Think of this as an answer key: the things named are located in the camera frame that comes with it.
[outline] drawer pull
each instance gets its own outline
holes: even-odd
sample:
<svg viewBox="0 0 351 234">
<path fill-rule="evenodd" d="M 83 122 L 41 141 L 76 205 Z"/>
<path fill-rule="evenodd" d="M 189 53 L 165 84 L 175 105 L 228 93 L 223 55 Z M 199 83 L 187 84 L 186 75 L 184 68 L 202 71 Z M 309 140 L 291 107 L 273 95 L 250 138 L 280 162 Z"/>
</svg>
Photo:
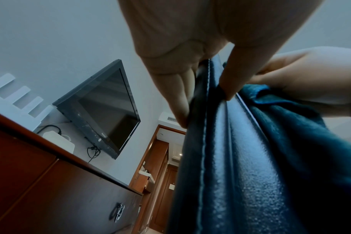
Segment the drawer pull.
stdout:
<svg viewBox="0 0 351 234">
<path fill-rule="evenodd" d="M 113 209 L 113 211 L 111 211 L 109 220 L 112 220 L 113 218 L 115 218 L 114 222 L 117 222 L 122 216 L 124 208 L 125 208 L 125 205 L 118 203 L 118 205 Z"/>
</svg>

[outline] black leather bag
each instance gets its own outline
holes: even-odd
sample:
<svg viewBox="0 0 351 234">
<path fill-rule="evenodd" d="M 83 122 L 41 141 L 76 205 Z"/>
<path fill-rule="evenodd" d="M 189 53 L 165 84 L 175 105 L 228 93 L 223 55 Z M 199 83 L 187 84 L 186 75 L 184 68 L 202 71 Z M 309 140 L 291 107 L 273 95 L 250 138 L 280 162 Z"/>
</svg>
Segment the black leather bag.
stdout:
<svg viewBox="0 0 351 234">
<path fill-rule="evenodd" d="M 306 233 L 269 143 L 241 98 L 226 102 L 219 57 L 197 71 L 167 233 Z"/>
</svg>

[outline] green fabric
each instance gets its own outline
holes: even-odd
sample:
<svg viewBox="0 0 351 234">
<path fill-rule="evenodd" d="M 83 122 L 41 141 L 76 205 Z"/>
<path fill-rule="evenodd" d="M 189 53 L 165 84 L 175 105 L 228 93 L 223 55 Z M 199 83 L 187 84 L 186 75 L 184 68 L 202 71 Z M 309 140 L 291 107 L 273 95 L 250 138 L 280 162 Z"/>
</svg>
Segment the green fabric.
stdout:
<svg viewBox="0 0 351 234">
<path fill-rule="evenodd" d="M 351 144 L 329 131 L 312 108 L 266 85 L 245 85 L 239 94 L 266 135 L 307 224 L 323 222 L 327 231 L 351 226 Z"/>
</svg>

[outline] white object on shelf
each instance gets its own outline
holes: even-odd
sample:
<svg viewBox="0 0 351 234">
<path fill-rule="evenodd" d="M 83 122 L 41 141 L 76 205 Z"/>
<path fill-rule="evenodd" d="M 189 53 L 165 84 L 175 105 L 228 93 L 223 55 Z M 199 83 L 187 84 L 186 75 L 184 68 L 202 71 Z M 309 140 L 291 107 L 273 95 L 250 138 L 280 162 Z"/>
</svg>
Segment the white object on shelf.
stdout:
<svg viewBox="0 0 351 234">
<path fill-rule="evenodd" d="M 155 180 L 152 178 L 152 175 L 151 175 L 150 173 L 143 172 L 143 171 L 139 171 L 138 173 L 141 174 L 141 175 L 145 175 L 145 176 L 150 177 L 150 179 L 152 180 L 152 182 L 155 183 Z"/>
<path fill-rule="evenodd" d="M 43 138 L 54 143 L 60 148 L 63 148 L 69 153 L 74 152 L 75 145 L 71 143 L 68 139 L 63 136 L 60 136 L 58 133 L 54 131 L 48 131 L 43 134 Z"/>
<path fill-rule="evenodd" d="M 13 75 L 9 73 L 3 75 L 0 77 L 0 88 L 6 86 L 13 80 L 15 80 Z M 14 105 L 17 100 L 29 92 L 30 89 L 23 86 L 4 99 L 0 97 L 0 114 L 28 130 L 33 131 L 41 124 L 42 120 L 50 113 L 53 107 L 51 105 L 47 106 L 37 117 L 34 118 L 29 115 L 29 113 L 43 101 L 41 97 L 36 97 L 22 109 Z"/>
</svg>

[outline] television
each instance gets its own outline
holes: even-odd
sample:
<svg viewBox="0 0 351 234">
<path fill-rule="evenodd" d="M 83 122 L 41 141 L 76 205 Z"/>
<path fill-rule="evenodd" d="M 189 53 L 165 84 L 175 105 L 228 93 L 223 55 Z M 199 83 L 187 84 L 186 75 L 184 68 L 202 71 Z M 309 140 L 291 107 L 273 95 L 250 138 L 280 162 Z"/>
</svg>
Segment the television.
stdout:
<svg viewBox="0 0 351 234">
<path fill-rule="evenodd" d="M 141 120 L 125 75 L 115 60 L 53 103 L 96 147 L 117 159 Z"/>
</svg>

